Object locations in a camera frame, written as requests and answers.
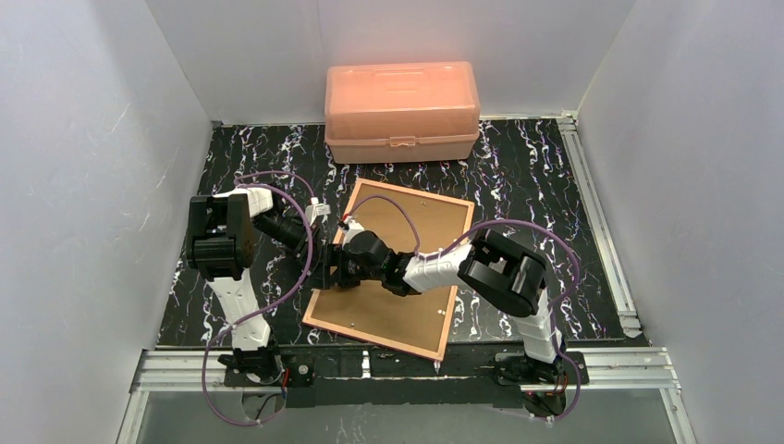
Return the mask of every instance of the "marble tabletop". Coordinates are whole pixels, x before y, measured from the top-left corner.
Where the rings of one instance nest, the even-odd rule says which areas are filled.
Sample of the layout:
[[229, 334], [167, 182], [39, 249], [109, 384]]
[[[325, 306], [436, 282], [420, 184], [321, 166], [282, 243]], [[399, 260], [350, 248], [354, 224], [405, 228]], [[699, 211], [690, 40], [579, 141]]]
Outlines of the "marble tabletop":
[[[253, 171], [295, 171], [332, 205], [333, 214], [325, 224], [330, 233], [328, 239], [337, 229], [337, 214], [345, 209], [356, 178], [474, 201], [474, 222], [502, 217], [530, 220], [564, 239], [581, 260], [582, 284], [575, 296], [557, 308], [565, 336], [622, 339], [617, 310], [557, 122], [486, 120], [480, 122], [480, 130], [472, 155], [465, 161], [349, 166], [332, 161], [322, 125], [222, 127], [214, 131], [198, 193], [230, 191], [234, 177]], [[298, 201], [306, 202], [307, 192], [300, 184], [284, 178], [279, 183]], [[555, 264], [547, 278], [550, 288], [564, 288], [570, 279], [566, 274], [566, 255], [551, 240], [525, 230], [508, 228], [505, 232], [545, 254]], [[259, 236], [251, 277], [260, 306], [283, 295], [299, 273], [292, 259], [269, 239]], [[353, 342], [300, 322], [310, 297], [309, 290], [300, 290], [289, 302], [266, 315], [278, 342]], [[158, 345], [203, 346], [223, 327], [225, 321], [217, 298], [198, 273], [188, 268], [183, 253], [175, 266]], [[520, 338], [505, 314], [472, 291], [458, 293], [449, 341]]]

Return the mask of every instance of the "corkboard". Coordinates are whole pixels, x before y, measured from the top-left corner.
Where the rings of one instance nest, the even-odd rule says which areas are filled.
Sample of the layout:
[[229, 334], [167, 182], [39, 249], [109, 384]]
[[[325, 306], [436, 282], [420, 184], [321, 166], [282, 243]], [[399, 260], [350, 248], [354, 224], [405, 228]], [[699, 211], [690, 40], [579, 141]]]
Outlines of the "corkboard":
[[[419, 230], [422, 253], [446, 247], [471, 225], [473, 202], [366, 179], [357, 179], [346, 210], [372, 194], [390, 197], [405, 208]], [[373, 199], [354, 215], [396, 251], [410, 252], [416, 245], [405, 217], [389, 202]], [[335, 242], [341, 238], [338, 232]], [[457, 291], [441, 288], [399, 297], [373, 281], [349, 290], [315, 290], [302, 322], [440, 361]]]

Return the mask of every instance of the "gray wall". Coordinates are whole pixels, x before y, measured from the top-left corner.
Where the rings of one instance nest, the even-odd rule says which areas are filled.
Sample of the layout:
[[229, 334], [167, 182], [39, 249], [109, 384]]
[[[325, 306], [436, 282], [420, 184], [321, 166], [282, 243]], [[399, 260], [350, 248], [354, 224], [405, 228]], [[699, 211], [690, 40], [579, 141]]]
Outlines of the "gray wall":
[[147, 0], [210, 119], [324, 121], [330, 66], [468, 60], [483, 114], [577, 109], [634, 0]]
[[784, 4], [640, 1], [580, 132], [702, 442], [780, 442]]
[[0, 14], [3, 442], [114, 442], [210, 123], [141, 0]]

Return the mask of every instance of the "purple cable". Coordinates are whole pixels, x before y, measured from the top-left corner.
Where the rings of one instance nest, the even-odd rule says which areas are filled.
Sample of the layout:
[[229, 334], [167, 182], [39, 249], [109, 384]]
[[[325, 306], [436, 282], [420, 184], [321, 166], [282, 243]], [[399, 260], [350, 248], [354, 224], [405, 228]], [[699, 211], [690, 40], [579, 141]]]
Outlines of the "purple cable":
[[393, 205], [395, 205], [395, 206], [396, 206], [396, 208], [397, 208], [397, 209], [400, 211], [400, 213], [403, 215], [403, 217], [405, 217], [405, 218], [406, 218], [406, 221], [408, 221], [408, 222], [409, 222], [409, 227], [411, 227], [411, 231], [413, 231], [413, 233], [414, 233], [414, 239], [416, 239], [416, 242], [417, 242], [416, 246], [414, 247], [414, 253], [418, 253], [418, 252], [419, 252], [419, 246], [420, 246], [420, 241], [419, 241], [419, 231], [417, 231], [417, 229], [416, 229], [416, 226], [414, 226], [414, 221], [413, 221], [413, 220], [411, 220], [411, 217], [409, 216], [409, 214], [408, 214], [408, 213], [406, 213], [406, 210], [404, 210], [404, 209], [403, 209], [403, 207], [402, 207], [402, 206], [400, 206], [400, 204], [399, 204], [399, 203], [395, 202], [395, 201], [394, 201], [394, 200], [392, 200], [391, 198], [389, 198], [389, 197], [386, 197], [386, 196], [383, 196], [383, 195], [381, 195], [381, 194], [373, 194], [373, 195], [371, 195], [371, 196], [368, 196], [368, 197], [366, 197], [366, 198], [362, 199], [361, 201], [357, 202], [357, 203], [356, 203], [356, 204], [353, 206], [353, 208], [351, 208], [351, 209], [349, 210], [349, 212], [348, 212], [348, 213], [346, 213], [346, 215], [347, 215], [347, 216], [351, 216], [351, 215], [353, 215], [353, 214], [354, 214], [354, 212], [355, 212], [355, 211], [357, 211], [357, 209], [359, 209], [359, 208], [362, 206], [362, 204], [366, 203], [367, 201], [370, 201], [371, 199], [381, 199], [381, 200], [387, 201], [387, 202], [389, 202], [390, 204], [393, 204]]
[[276, 170], [276, 169], [275, 170], [270, 170], [270, 171], [260, 171], [258, 173], [250, 173], [250, 174], [246, 174], [244, 176], [236, 177], [236, 178], [234, 178], [234, 186], [235, 187], [242, 186], [242, 187], [247, 188], [247, 187], [249, 187], [249, 186], [251, 186], [253, 184], [252, 183], [242, 183], [242, 181], [244, 179], [253, 179], [253, 178], [258, 178], [259, 176], [268, 176], [268, 175], [271, 175], [271, 174], [279, 174], [279, 175], [283, 175], [283, 176], [290, 176], [290, 177], [292, 177], [292, 178], [294, 178], [296, 180], [299, 180], [300, 182], [302, 182], [303, 185], [305, 185], [305, 188], [308, 189], [308, 192], [311, 194], [311, 197], [316, 197], [316, 193], [315, 193], [315, 191], [313, 191], [313, 187], [311, 186], [310, 182], [305, 180], [302, 176], [300, 176], [300, 175], [298, 175], [296, 173], [289, 172], [289, 171], [282, 171], [282, 170]]
[[[295, 210], [297, 210], [297, 213], [300, 215], [300, 217], [301, 217], [301, 219], [303, 221], [307, 220], [307, 217], [305, 216], [305, 211], [302, 209], [302, 207], [291, 196], [289, 196], [285, 192], [283, 192], [283, 191], [281, 191], [281, 190], [279, 190], [277, 188], [270, 187], [268, 185], [263, 185], [261, 183], [249, 183], [249, 184], [243, 184], [243, 185], [246, 188], [264, 188], [265, 190], [269, 190], [269, 191], [271, 191], [271, 192], [273, 192], [273, 193], [283, 197], [286, 201], [288, 201], [289, 204], [291, 204], [291, 206], [294, 207]], [[277, 307], [281, 303], [285, 302], [294, 293], [296, 293], [297, 290], [300, 289], [300, 287], [302, 286], [302, 283], [305, 282], [305, 279], [307, 278], [307, 276], [309, 274], [309, 270], [311, 269], [311, 260], [313, 259], [313, 233], [312, 233], [312, 230], [311, 230], [311, 226], [308, 225], [307, 223], [304, 223], [302, 225], [305, 227], [305, 233], [306, 233], [306, 236], [308, 238], [308, 255], [305, 258], [305, 267], [302, 269], [302, 274], [300, 275], [300, 278], [297, 280], [297, 283], [294, 284], [294, 286], [291, 287], [291, 290], [289, 290], [286, 294], [283, 295], [283, 297], [281, 297], [277, 301], [272, 302], [269, 305], [267, 305], [267, 306], [265, 306], [263, 308], [260, 308], [260, 309], [256, 310], [253, 313], [245, 314], [240, 319], [238, 319], [237, 322], [235, 322], [233, 326], [228, 326], [227, 329], [225, 329], [225, 330], [221, 331], [220, 333], [218, 333], [212, 340], [210, 340], [207, 343], [207, 347], [204, 349], [204, 359], [202, 360], [202, 393], [204, 394], [204, 399], [207, 400], [207, 405], [210, 406], [210, 410], [212, 410], [213, 413], [215, 413], [215, 416], [219, 417], [220, 419], [222, 419], [223, 421], [225, 421], [225, 422], [227, 422], [229, 424], [232, 424], [233, 426], [257, 426], [258, 424], [263, 424], [263, 423], [269, 421], [270, 419], [275, 417], [275, 415], [277, 413], [275, 413], [275, 414], [273, 414], [273, 415], [271, 415], [271, 416], [269, 416], [267, 418], [264, 418], [263, 420], [253, 421], [251, 423], [235, 421], [235, 420], [229, 418], [228, 416], [225, 416], [224, 414], [222, 414], [217, 409], [217, 407], [215, 407], [215, 404], [213, 403], [213, 400], [210, 399], [210, 394], [207, 392], [207, 359], [209, 358], [209, 355], [210, 355], [210, 349], [212, 349], [215, 346], [215, 344], [220, 342], [220, 340], [225, 335], [231, 333], [231, 330], [234, 329], [234, 326], [238, 326], [239, 324], [242, 324], [243, 322], [247, 321], [248, 319], [251, 319], [252, 317], [255, 317], [255, 316], [261, 315], [263, 313], [269, 312], [270, 310], [274, 309], [275, 307]]]
[[[484, 222], [480, 222], [480, 223], [474, 225], [473, 227], [469, 228], [468, 231], [466, 231], [465, 233], [461, 234], [460, 237], [455, 239], [454, 242], [450, 243], [449, 246], [447, 246], [443, 251], [441, 251], [439, 253], [429, 254], [427, 256], [422, 256], [422, 257], [424, 259], [434, 259], [434, 258], [440, 256], [441, 254], [449, 253], [452, 250], [454, 250], [456, 247], [458, 247], [460, 245], [460, 243], [464, 239], [469, 237], [473, 232], [475, 232], [475, 231], [477, 231], [479, 229], [482, 229], [482, 228], [492, 227], [493, 225], [506, 225], [506, 226], [508, 226], [508, 225], [516, 225], [516, 226], [519, 226], [519, 227], [525, 227], [525, 228], [528, 228], [528, 229], [532, 229], [533, 231], [536, 231], [537, 233], [544, 234], [545, 236], [547, 236], [548, 238], [553, 240], [555, 243], [558, 244], [558, 247], [560, 247], [563, 251], [566, 252], [567, 257], [569, 258], [570, 268], [572, 269], [571, 285], [569, 285], [564, 290], [563, 293], [558, 295], [556, 298], [553, 298], [553, 300], [550, 301], [550, 303], [547, 305], [547, 309], [550, 310], [550, 322], [553, 324], [553, 326], [555, 326], [555, 324], [556, 324], [556, 314], [555, 314], [555, 312], [552, 311], [552, 309], [556, 305], [558, 305], [561, 302], [563, 302], [564, 299], [566, 299], [569, 296], [571, 296], [574, 293], [574, 291], [577, 289], [577, 285], [580, 283], [580, 261], [577, 259], [577, 255], [574, 254], [574, 251], [569, 247], [569, 245], [567, 245], [567, 243], [564, 240], [562, 240], [560, 237], [558, 237], [556, 234], [554, 234], [554, 233], [550, 232], [549, 230], [547, 230], [547, 228], [540, 227], [540, 226], [538, 226], [538, 225], [536, 225], [536, 224], [534, 224], [532, 222], [526, 222], [524, 220], [518, 220], [518, 219], [487, 220], [487, 221], [484, 221]], [[581, 385], [582, 385], [582, 378], [580, 377], [580, 368], [578, 368], [577, 364], [574, 361], [572, 361], [572, 359], [569, 358], [569, 356], [567, 356], [566, 353], [561, 351], [560, 344], [557, 343], [557, 335], [553, 335], [553, 346], [556, 349], [557, 355], [561, 359], [566, 361], [567, 363], [571, 364], [572, 367], [574, 367], [574, 373], [577, 375], [577, 385], [575, 387], [574, 399], [572, 400], [571, 404], [569, 404], [569, 407], [567, 407], [566, 410], [564, 410], [564, 412], [562, 414], [559, 414], [559, 415], [555, 416], [555, 419], [562, 419], [562, 418], [566, 417], [566, 415], [571, 413], [572, 410], [574, 410], [574, 407], [577, 405], [577, 401], [580, 399], [580, 390], [581, 390]]]

